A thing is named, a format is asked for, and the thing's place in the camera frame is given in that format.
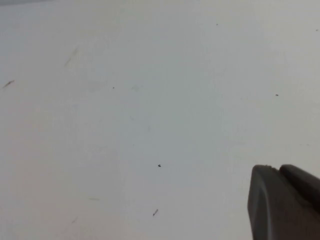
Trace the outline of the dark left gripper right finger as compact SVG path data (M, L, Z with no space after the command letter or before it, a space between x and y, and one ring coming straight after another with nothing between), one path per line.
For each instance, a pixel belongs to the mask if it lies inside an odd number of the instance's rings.
M284 164L279 170L280 197L278 210L285 215L320 213L320 179L292 164Z

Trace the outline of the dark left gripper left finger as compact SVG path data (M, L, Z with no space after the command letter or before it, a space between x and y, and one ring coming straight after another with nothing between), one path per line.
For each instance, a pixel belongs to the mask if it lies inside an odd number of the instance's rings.
M320 214L283 214L278 209L279 169L268 165L252 168L247 210L254 240L318 240Z

